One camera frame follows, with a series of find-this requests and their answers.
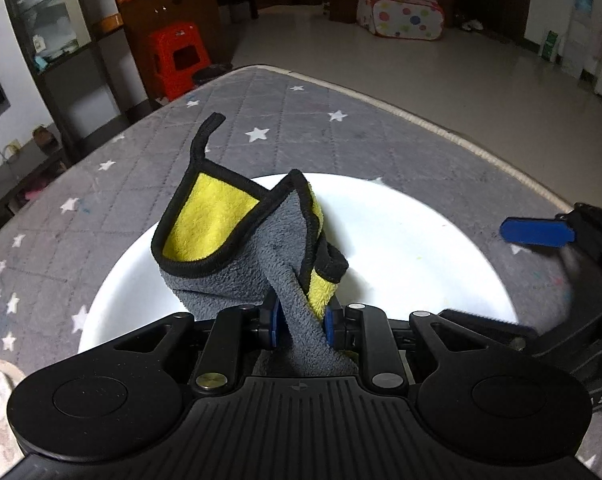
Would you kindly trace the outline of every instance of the tiled floor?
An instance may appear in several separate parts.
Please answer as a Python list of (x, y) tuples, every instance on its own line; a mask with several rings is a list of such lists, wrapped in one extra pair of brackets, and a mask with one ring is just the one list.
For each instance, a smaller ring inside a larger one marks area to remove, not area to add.
[(434, 42), (376, 38), (317, 7), (272, 7), (232, 28), (235, 66), (270, 64), (387, 101), (569, 202), (602, 206), (602, 98), (531, 52), (456, 29)]

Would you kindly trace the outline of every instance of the ribbed black plastic surface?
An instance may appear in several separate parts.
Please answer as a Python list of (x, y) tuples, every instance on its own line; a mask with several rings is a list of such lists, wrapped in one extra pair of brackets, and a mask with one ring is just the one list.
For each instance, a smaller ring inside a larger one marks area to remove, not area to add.
[(29, 456), (8, 480), (423, 479), (593, 480), (574, 458), (504, 468), (447, 450), (398, 397), (355, 378), (248, 378), (237, 392), (198, 400), (169, 437), (114, 463)]

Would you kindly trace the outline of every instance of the gray quilted tablecloth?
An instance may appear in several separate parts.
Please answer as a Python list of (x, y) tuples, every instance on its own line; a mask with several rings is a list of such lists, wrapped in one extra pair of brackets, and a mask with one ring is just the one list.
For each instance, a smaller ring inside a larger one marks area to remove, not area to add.
[[(160, 218), (187, 167), (190, 140), (212, 112), (227, 117), (208, 144), (212, 160), (248, 177), (299, 168), (380, 178), (470, 237), (505, 283), (522, 323), (547, 330), (565, 316), (571, 287), (559, 257), (519, 250), (497, 233), (507, 216), (554, 216), (556, 203), (423, 123), (253, 67), (135, 124), (1, 230), (0, 358), (31, 373), (76, 352), (98, 287)], [(602, 475), (602, 414), (580, 456)]]

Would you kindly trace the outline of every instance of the gray and yellow towel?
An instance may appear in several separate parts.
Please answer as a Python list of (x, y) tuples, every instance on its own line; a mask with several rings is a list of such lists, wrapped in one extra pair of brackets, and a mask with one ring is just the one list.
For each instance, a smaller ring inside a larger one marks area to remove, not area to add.
[(201, 125), (190, 165), (159, 221), (152, 252), (165, 283), (197, 319), (235, 304), (260, 304), (274, 289), (290, 337), (262, 352), (260, 373), (321, 376), (356, 373), (332, 350), (321, 321), (348, 269), (325, 239), (323, 214), (298, 170), (272, 190), (205, 156), (210, 134), (225, 120)]

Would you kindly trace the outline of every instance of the red plastic stool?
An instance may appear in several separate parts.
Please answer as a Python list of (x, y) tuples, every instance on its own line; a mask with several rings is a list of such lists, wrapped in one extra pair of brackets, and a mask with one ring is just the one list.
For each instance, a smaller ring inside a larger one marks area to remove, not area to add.
[(150, 34), (150, 51), (159, 89), (170, 100), (194, 88), (192, 75), (210, 65), (194, 23), (178, 22)]

